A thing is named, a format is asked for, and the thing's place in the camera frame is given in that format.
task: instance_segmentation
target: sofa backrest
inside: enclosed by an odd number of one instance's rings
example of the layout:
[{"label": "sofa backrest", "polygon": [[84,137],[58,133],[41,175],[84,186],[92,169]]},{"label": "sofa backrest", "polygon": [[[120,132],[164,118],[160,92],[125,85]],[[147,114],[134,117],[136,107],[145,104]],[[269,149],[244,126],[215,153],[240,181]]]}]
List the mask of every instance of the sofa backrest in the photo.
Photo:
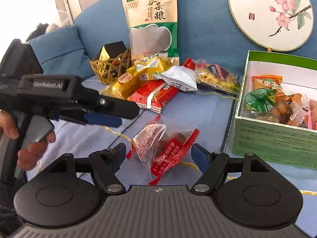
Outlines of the sofa backrest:
[{"label": "sofa backrest", "polygon": [[[180,61],[187,57],[218,63],[242,74],[248,50],[265,48],[251,41],[234,22],[228,0],[177,0]],[[317,0],[311,0],[317,18]],[[100,0],[76,19],[86,53],[93,58],[106,43],[123,40],[129,46],[129,31],[122,0]],[[317,59],[317,29],[309,40],[290,54]]]}]

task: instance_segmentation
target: ribbed gray surface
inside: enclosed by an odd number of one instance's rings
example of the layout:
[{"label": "ribbed gray surface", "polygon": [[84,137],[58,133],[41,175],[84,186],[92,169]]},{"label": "ribbed gray surface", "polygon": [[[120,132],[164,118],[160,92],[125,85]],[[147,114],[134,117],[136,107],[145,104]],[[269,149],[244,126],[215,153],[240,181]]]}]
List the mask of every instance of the ribbed gray surface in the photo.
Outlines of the ribbed gray surface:
[{"label": "ribbed gray surface", "polygon": [[224,217],[207,196],[186,186],[133,186],[109,197],[87,221],[62,229],[24,226],[14,238],[304,238],[295,226],[253,230]]}]

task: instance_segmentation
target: open box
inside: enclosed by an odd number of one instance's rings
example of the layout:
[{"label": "open box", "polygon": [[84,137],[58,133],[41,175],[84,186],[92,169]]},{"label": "open box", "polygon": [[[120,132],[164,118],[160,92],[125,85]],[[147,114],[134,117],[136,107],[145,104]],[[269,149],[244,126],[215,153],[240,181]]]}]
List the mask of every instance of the open box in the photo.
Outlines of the open box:
[{"label": "open box", "polygon": [[249,51],[235,112],[233,153],[255,153],[268,162],[317,169],[317,131],[243,117],[252,76],[283,76],[286,95],[317,100],[317,60],[272,52]]}]

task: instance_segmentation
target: metal pin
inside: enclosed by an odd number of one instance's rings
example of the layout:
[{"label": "metal pin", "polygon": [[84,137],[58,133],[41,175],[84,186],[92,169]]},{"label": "metal pin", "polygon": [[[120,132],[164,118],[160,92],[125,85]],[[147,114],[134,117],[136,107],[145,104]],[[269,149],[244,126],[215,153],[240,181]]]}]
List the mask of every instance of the metal pin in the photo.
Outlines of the metal pin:
[{"label": "metal pin", "polygon": [[106,100],[105,100],[104,98],[101,98],[101,99],[100,99],[100,103],[101,103],[101,105],[105,105]]},{"label": "metal pin", "polygon": [[206,184],[197,184],[194,186],[194,190],[197,192],[206,192],[209,190],[209,186]]},{"label": "metal pin", "polygon": [[107,187],[107,190],[110,191],[110,192],[120,192],[120,191],[123,190],[123,187],[120,184],[110,184]]}]

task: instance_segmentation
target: human hand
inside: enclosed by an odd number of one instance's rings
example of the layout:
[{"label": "human hand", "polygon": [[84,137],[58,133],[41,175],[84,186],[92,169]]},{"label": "human hand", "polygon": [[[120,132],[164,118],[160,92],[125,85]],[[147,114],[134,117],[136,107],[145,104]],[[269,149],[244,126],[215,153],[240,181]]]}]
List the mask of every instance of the human hand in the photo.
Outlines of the human hand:
[{"label": "human hand", "polygon": [[[19,137],[19,131],[13,117],[4,111],[0,111],[0,127],[11,139]],[[27,149],[20,149],[18,152],[17,165],[22,169],[29,171],[36,166],[36,162],[43,156],[47,149],[48,142],[53,143],[56,139],[55,132],[50,132],[46,140],[30,143]]]}]

